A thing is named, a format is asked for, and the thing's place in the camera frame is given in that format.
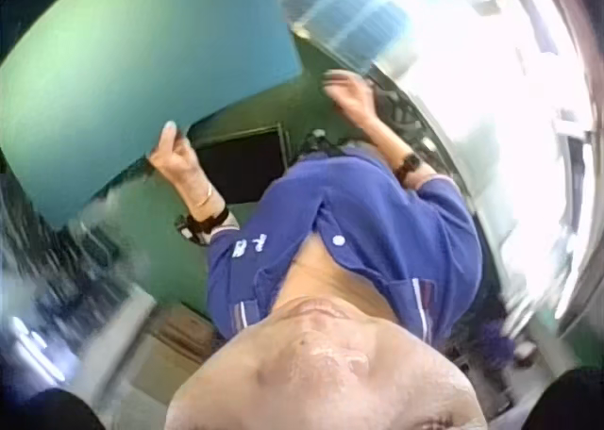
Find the blue uniform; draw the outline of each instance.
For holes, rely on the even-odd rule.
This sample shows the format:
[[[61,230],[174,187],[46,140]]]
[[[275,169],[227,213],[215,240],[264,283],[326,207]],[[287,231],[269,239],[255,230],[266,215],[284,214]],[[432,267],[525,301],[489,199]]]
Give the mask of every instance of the blue uniform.
[[[474,300],[480,246],[457,187],[437,175],[418,191],[404,190],[378,159],[345,151],[298,162],[264,193],[242,230],[212,238],[208,308],[226,338],[269,314],[312,232],[427,343],[446,338]]]

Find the bracelet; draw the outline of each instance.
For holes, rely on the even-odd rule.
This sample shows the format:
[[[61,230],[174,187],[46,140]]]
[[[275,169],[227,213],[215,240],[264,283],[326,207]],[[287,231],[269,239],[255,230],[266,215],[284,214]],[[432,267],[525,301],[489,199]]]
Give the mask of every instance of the bracelet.
[[[212,195],[212,188],[214,188],[214,187],[210,183],[210,185],[208,186],[208,195],[199,204],[195,204],[195,207],[203,207],[205,204],[208,203],[208,200],[211,198],[211,195]]]

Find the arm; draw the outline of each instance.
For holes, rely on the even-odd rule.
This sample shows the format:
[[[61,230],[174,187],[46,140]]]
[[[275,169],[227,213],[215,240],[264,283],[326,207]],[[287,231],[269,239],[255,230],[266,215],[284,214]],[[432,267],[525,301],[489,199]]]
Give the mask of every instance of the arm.
[[[225,199],[208,180],[189,140],[178,135],[174,122],[168,122],[163,127],[158,146],[148,159],[175,188],[197,221],[203,222],[209,217],[218,216],[225,208]],[[237,221],[229,215],[225,224],[237,226]]]
[[[346,118],[369,137],[393,171],[413,153],[413,149],[379,119],[373,90],[360,76],[344,70],[329,71],[326,73],[325,91],[342,109]],[[434,175],[434,169],[423,162],[417,171],[407,174],[402,185],[418,190]]]

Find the teal panel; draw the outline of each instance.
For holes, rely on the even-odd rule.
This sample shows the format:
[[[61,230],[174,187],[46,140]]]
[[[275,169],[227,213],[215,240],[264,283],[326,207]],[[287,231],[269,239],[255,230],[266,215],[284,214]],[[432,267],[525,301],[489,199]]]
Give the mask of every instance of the teal panel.
[[[0,68],[0,146],[63,225],[181,126],[300,73],[277,0],[58,0]]]

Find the wrist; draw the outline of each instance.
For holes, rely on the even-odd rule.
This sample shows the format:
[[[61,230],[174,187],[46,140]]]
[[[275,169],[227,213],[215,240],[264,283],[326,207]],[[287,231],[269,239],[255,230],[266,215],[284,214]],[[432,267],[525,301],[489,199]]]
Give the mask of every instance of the wrist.
[[[211,183],[203,173],[191,174],[173,183],[187,207],[202,204],[208,198]]]
[[[368,135],[370,135],[372,132],[382,130],[385,126],[384,122],[379,119],[377,114],[368,114],[362,117],[358,121],[357,125],[362,131],[364,131]]]

